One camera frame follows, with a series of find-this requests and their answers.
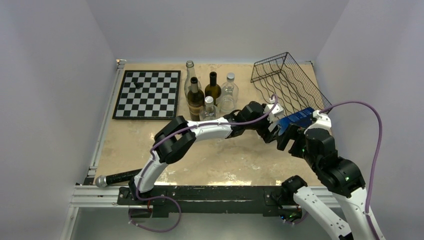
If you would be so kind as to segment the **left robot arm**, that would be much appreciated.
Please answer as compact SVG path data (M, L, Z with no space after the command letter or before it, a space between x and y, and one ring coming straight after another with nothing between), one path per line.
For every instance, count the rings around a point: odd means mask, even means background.
M270 104L251 101L242 110L214 120L191 121L177 116L155 135L148 161L128 184L130 199L138 205L146 203L165 168L181 160L194 143L236 138L246 130L256 131L270 143L275 140L280 130L278 122L284 115L284 108L272 100Z

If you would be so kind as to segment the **dark green labelled wine bottle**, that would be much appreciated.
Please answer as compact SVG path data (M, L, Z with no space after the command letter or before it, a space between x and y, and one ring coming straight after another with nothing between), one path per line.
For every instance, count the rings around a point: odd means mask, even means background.
M190 90L187 93L187 103L192 121L200 121L200 111L205 104L205 94L199 87L197 77L190 79Z

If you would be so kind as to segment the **blue square glass bottle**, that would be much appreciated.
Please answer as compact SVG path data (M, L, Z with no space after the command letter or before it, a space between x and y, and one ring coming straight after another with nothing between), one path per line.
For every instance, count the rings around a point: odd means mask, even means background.
M282 118L278 122L278 125L280 126L278 135L282 135L289 127L289 124L296 124L302 128L309 127L312 124L312 114L314 111L315 110L312 107L307 107Z

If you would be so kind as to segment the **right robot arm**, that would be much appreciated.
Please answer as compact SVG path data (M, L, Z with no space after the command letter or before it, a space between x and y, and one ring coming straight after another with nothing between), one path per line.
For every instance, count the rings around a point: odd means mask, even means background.
M346 219L340 218L323 203L298 175L281 184L276 203L282 200L288 204L295 202L333 240L383 240L384 234L367 202L368 193L362 173L354 162L339 156L329 130L304 129L291 123L277 137L277 149L283 151L289 140L294 143L288 152L308 163L318 180L337 200Z

